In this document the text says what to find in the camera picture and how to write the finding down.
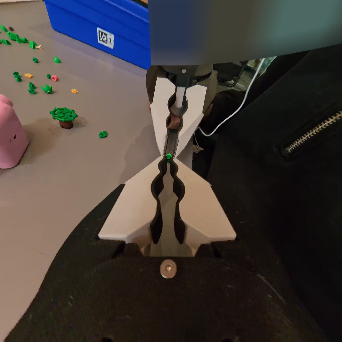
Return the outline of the person's right forearm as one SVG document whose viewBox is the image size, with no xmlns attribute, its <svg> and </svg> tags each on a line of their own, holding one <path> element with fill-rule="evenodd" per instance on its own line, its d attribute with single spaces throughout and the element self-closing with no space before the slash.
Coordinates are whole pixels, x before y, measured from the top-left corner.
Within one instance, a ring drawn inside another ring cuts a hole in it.
<svg viewBox="0 0 342 342">
<path fill-rule="evenodd" d="M 245 92 L 226 90 L 218 92 L 204 113 L 199 127 L 205 134 L 210 134 L 241 105 Z"/>
</svg>

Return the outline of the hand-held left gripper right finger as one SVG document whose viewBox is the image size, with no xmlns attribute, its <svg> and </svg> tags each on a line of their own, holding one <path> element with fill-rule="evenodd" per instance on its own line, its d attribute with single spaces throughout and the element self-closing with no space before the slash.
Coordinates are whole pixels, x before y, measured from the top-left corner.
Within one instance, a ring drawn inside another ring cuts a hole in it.
<svg viewBox="0 0 342 342">
<path fill-rule="evenodd" d="M 201 245 L 237 237 L 210 183 L 176 158 L 170 158 L 173 192 L 177 196 L 174 232 L 195 256 Z"/>
</svg>

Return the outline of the person's black jacket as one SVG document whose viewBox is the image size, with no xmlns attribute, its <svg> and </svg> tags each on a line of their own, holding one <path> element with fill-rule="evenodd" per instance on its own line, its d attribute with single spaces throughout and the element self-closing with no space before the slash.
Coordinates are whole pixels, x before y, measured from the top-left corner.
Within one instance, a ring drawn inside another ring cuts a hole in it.
<svg viewBox="0 0 342 342">
<path fill-rule="evenodd" d="M 206 340 L 341 341 L 341 44 L 276 57 L 214 147 L 237 237 Z"/>
</svg>

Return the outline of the pink brick-built toy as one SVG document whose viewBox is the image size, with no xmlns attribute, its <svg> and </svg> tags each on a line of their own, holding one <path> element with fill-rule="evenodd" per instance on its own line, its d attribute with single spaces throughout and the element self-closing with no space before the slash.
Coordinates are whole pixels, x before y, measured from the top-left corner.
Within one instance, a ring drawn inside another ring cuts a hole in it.
<svg viewBox="0 0 342 342">
<path fill-rule="evenodd" d="M 15 113 L 12 101 L 0 95 L 0 168 L 18 165 L 29 145 L 29 139 Z"/>
</svg>

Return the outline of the small toy tree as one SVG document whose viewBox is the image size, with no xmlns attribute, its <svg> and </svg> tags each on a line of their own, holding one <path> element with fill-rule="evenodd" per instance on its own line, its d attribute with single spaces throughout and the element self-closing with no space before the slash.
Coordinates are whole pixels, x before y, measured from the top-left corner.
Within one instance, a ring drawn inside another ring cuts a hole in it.
<svg viewBox="0 0 342 342">
<path fill-rule="evenodd" d="M 59 122 L 59 126 L 63 129 L 72 129 L 75 118 L 78 115 L 75 113 L 73 109 L 68 109 L 66 107 L 54 108 L 49 112 L 54 120 Z"/>
</svg>

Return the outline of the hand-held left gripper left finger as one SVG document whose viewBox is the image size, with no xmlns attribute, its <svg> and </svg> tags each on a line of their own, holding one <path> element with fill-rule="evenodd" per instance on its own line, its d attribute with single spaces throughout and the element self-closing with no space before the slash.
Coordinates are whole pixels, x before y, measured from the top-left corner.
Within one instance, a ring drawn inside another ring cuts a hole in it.
<svg viewBox="0 0 342 342">
<path fill-rule="evenodd" d="M 159 156 L 125 182 L 98 237 L 101 240 L 135 243 L 143 256 L 161 237 L 163 219 L 159 195 L 164 190 L 166 156 Z"/>
</svg>

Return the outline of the blue storage bin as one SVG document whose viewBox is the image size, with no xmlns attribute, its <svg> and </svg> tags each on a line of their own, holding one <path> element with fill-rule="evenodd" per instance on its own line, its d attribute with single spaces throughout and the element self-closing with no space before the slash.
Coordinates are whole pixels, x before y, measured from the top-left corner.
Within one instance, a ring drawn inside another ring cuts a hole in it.
<svg viewBox="0 0 342 342">
<path fill-rule="evenodd" d="M 131 0 L 46 0 L 52 28 L 145 70 L 151 66 L 148 5 Z"/>
</svg>

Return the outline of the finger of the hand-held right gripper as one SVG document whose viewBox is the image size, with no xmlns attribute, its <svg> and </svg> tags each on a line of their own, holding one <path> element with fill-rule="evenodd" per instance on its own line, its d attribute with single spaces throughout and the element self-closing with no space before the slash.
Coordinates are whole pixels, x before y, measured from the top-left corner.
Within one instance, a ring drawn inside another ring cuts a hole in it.
<svg viewBox="0 0 342 342">
<path fill-rule="evenodd" d="M 176 87 L 175 101 L 170 106 L 170 151 L 172 156 L 192 169 L 193 134 L 203 118 L 205 86 Z"/>
<path fill-rule="evenodd" d="M 176 87 L 169 79 L 156 78 L 155 92 L 150 108 L 156 144 L 161 156 L 165 154 L 167 144 L 167 120 L 170 115 L 169 100 L 175 94 L 175 91 Z"/>
</svg>

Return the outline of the scattered small toy pieces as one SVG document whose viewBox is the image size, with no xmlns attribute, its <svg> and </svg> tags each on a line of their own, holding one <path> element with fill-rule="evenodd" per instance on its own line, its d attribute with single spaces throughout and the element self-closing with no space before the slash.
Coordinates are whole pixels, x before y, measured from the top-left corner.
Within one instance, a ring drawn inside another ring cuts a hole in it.
<svg viewBox="0 0 342 342">
<path fill-rule="evenodd" d="M 16 41 L 17 43 L 19 44 L 28 44 L 29 47 L 33 50 L 42 50 L 42 47 L 41 45 L 38 45 L 36 44 L 35 41 L 32 41 L 32 40 L 28 40 L 27 38 L 25 37 L 20 37 L 17 33 L 14 32 L 14 29 L 12 27 L 5 27 L 3 25 L 0 25 L 1 27 L 1 31 L 3 31 L 4 33 L 7 34 L 8 39 L 5 39 L 5 38 L 1 38 L 1 44 L 5 44 L 7 46 L 10 46 L 12 43 L 10 41 Z M 39 64 L 39 60 L 38 58 L 36 57 L 33 57 L 32 58 L 32 61 L 33 63 L 35 64 Z M 53 58 L 53 62 L 56 63 L 56 64 L 60 64 L 61 63 L 61 60 L 60 58 L 58 58 L 57 56 L 54 56 Z M 22 82 L 22 77 L 21 77 L 21 74 L 18 72 L 18 71 L 13 71 L 12 72 L 12 75 L 15 79 L 16 82 Z M 33 75 L 30 74 L 30 73 L 24 73 L 24 77 L 25 78 L 28 78 L 28 79 L 32 79 L 33 78 Z M 50 75 L 50 74 L 47 74 L 46 75 L 47 79 L 48 80 L 51 80 L 53 82 L 57 82 L 58 81 L 58 76 L 56 75 Z M 32 83 L 32 82 L 29 82 L 29 86 L 28 86 L 28 92 L 32 95 L 36 94 L 36 89 L 37 87 Z M 48 84 L 45 84 L 44 86 L 41 86 L 40 87 L 43 92 L 45 92 L 46 94 L 52 94 L 53 93 L 53 88 L 52 88 L 52 85 L 48 85 Z M 71 89 L 71 93 L 74 93 L 74 94 L 77 94 L 78 93 L 78 90 L 76 89 Z"/>
</svg>

